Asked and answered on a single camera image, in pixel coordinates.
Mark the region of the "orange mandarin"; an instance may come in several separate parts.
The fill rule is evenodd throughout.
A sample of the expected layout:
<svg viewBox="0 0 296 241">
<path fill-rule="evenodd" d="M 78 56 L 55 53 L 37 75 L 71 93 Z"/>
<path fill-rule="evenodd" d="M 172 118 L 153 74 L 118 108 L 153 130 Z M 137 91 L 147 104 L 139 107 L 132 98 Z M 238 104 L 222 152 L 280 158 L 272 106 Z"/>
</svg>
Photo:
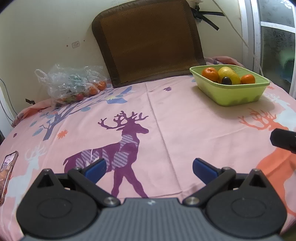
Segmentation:
<svg viewBox="0 0 296 241">
<path fill-rule="evenodd" d="M 240 83 L 241 84 L 254 84 L 255 77 L 252 74 L 244 75 L 241 77 Z"/>
<path fill-rule="evenodd" d="M 207 67 L 207 68 L 203 69 L 202 76 L 207 78 L 208 80 L 213 81 L 213 82 L 219 81 L 218 71 L 213 67 Z"/>
</svg>

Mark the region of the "dark purple tomato back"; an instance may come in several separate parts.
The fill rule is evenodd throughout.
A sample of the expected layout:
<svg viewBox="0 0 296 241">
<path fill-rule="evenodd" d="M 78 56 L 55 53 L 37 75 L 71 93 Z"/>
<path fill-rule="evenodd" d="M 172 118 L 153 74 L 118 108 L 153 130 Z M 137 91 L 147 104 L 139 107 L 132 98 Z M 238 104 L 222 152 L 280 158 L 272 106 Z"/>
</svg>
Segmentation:
<svg viewBox="0 0 296 241">
<path fill-rule="evenodd" d="M 224 85 L 232 85 L 232 80 L 229 77 L 223 77 L 221 83 Z"/>
</svg>

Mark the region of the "large yellow citrus fruit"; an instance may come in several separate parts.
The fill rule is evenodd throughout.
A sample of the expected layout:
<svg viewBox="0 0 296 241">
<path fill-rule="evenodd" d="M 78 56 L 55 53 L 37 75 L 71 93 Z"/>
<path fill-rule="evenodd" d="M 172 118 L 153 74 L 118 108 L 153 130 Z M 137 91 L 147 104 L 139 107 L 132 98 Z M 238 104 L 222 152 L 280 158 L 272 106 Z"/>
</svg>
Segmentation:
<svg viewBox="0 0 296 241">
<path fill-rule="evenodd" d="M 219 80 L 218 83 L 222 83 L 222 79 L 224 77 L 229 77 L 230 80 L 232 81 L 232 84 L 236 85 L 236 84 L 240 84 L 241 80 L 239 75 L 230 67 L 221 67 L 218 70 L 218 75 L 219 75 Z"/>
</svg>

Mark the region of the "orange mandarin back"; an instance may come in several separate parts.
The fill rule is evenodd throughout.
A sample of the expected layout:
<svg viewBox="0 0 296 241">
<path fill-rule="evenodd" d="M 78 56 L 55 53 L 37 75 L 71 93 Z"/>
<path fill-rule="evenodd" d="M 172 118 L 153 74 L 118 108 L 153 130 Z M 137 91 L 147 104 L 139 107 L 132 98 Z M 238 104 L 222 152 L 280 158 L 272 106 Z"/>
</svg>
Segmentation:
<svg viewBox="0 0 296 241">
<path fill-rule="evenodd" d="M 218 71 L 213 67 L 207 67 L 207 68 L 203 69 L 202 76 L 207 78 L 208 80 L 213 81 L 213 82 L 219 81 Z"/>
</svg>

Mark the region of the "green plastic basin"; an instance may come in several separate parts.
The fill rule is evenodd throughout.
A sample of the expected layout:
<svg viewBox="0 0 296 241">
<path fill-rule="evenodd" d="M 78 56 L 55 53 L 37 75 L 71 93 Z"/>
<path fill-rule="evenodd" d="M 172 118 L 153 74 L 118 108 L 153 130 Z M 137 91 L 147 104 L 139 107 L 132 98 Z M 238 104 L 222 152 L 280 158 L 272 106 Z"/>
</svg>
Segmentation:
<svg viewBox="0 0 296 241">
<path fill-rule="evenodd" d="M 255 77 L 253 84 L 224 85 L 215 83 L 204 76 L 202 71 L 207 66 L 194 66 L 189 69 L 192 73 L 198 88 L 220 106 L 234 106 L 256 102 L 260 99 L 263 92 L 270 85 L 270 81 L 248 69 L 236 65 L 227 65 L 233 69 L 238 76 L 251 74 Z"/>
</svg>

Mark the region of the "pink deer print bedsheet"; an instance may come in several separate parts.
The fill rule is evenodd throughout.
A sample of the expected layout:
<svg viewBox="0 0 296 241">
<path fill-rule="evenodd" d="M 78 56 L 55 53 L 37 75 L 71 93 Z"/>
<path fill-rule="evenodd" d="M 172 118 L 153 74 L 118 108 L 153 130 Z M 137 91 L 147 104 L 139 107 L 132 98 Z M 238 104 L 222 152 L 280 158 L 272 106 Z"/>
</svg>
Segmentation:
<svg viewBox="0 0 296 241">
<path fill-rule="evenodd" d="M 16 208 L 44 168 L 64 173 L 102 157 L 99 186 L 119 199 L 177 197 L 203 187 L 192 172 L 201 158 L 240 173 L 262 169 L 295 223 L 295 154 L 274 147 L 276 128 L 295 130 L 295 100 L 271 83 L 259 101 L 223 107 L 189 75 L 121 88 L 111 84 L 82 102 L 54 109 L 44 100 L 23 109 L 1 144 L 17 151 L 1 206 L 1 240 L 19 240 Z"/>
</svg>

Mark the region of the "smartphone in pink case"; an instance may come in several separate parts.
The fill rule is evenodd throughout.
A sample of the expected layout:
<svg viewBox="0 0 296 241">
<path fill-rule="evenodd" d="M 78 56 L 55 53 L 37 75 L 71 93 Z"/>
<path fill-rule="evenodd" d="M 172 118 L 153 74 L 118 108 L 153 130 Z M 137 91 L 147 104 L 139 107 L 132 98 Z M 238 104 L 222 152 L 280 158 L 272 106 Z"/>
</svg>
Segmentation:
<svg viewBox="0 0 296 241">
<path fill-rule="evenodd" d="M 0 171 L 0 188 L 1 188 L 1 198 L 0 198 L 0 206 L 3 205 L 5 195 L 7 192 L 9 180 L 11 178 L 11 174 L 16 163 L 16 160 L 19 156 L 18 151 L 14 151 L 5 156 L 4 161 L 1 164 L 1 171 Z"/>
</svg>

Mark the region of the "clear plastic bag of fruit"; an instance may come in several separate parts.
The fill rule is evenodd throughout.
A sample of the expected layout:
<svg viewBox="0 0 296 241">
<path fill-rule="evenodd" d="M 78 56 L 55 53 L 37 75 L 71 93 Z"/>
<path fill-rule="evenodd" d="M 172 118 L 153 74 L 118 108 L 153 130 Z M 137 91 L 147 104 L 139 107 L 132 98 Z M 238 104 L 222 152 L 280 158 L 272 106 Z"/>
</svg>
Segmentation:
<svg viewBox="0 0 296 241">
<path fill-rule="evenodd" d="M 52 106 L 59 108 L 81 102 L 105 90 L 107 77 L 102 74 L 102 69 L 101 66 L 71 68 L 55 64 L 47 73 L 36 69 L 34 74 L 46 87 Z"/>
</svg>

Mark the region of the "white window frame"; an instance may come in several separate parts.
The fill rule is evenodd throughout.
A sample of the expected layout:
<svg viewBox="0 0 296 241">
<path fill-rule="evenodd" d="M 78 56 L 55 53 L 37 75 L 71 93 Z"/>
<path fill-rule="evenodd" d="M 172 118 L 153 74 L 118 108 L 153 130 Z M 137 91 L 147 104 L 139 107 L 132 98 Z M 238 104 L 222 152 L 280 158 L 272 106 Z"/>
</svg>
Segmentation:
<svg viewBox="0 0 296 241">
<path fill-rule="evenodd" d="M 243 65 L 295 97 L 295 6 L 290 1 L 239 1 Z"/>
</svg>

